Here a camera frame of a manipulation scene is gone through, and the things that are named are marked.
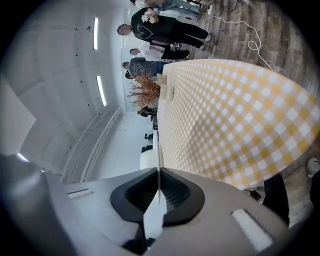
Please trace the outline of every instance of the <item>wooden floor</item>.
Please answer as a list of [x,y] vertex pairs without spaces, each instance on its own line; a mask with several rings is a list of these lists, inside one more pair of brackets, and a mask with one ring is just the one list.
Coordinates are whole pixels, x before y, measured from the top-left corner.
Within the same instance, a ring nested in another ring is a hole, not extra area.
[[[320,76],[318,66],[301,32],[293,22],[269,1],[254,0],[250,5],[240,0],[236,9],[230,13],[236,0],[216,0],[213,4],[212,16],[223,17],[226,21],[245,21],[256,28],[260,40],[260,55],[269,63],[272,69],[295,81],[320,101]],[[195,47],[183,45],[190,50],[190,59],[227,59],[268,66],[258,57],[257,51],[248,48],[248,42],[253,40],[259,44],[256,33],[245,24],[226,24],[221,20],[209,18],[207,14],[196,23],[199,27],[212,33],[212,40],[200,51]],[[312,210],[309,198],[311,180],[306,172],[306,162],[310,157],[320,159],[320,139],[298,160],[286,168],[281,174],[287,189],[289,200],[290,226],[303,220]],[[264,198],[263,184],[257,186],[257,191]]]

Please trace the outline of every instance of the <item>yellow checkered tablecloth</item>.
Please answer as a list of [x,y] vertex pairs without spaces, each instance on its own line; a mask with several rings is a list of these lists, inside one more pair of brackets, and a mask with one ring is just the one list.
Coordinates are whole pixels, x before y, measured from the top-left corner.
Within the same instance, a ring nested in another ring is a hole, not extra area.
[[320,131],[316,99],[268,69],[198,59],[163,73],[174,86],[157,114],[165,167],[243,189],[286,168]]

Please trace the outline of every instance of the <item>black pants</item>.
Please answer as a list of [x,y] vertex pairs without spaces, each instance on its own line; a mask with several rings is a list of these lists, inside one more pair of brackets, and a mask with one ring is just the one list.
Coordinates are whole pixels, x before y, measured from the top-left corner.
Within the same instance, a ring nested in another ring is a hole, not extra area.
[[165,48],[161,57],[163,60],[183,60],[189,54],[188,50],[170,50]]
[[207,36],[208,32],[198,26],[176,21],[170,33],[169,41],[200,48],[204,43],[196,38],[206,39]]
[[[284,180],[280,174],[264,182],[265,198],[263,205],[276,213],[283,221],[289,225],[289,203]],[[319,212],[320,196],[320,171],[313,177],[311,182],[310,200],[313,203],[313,215]]]

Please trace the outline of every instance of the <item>dried flower arrangement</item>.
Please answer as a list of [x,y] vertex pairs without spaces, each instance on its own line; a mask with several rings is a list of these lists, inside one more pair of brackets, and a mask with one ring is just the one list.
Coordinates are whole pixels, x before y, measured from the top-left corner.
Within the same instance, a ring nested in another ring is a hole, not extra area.
[[150,73],[144,73],[134,76],[134,82],[131,83],[131,92],[127,97],[136,97],[135,101],[131,102],[132,106],[144,108],[155,102],[160,96],[160,85],[153,81]]

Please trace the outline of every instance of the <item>white shirt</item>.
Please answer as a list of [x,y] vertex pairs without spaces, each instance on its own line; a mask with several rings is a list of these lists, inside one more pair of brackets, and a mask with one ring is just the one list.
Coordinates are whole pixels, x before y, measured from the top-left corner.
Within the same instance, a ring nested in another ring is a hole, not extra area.
[[155,45],[142,45],[139,50],[146,61],[160,60],[165,52],[164,47]]

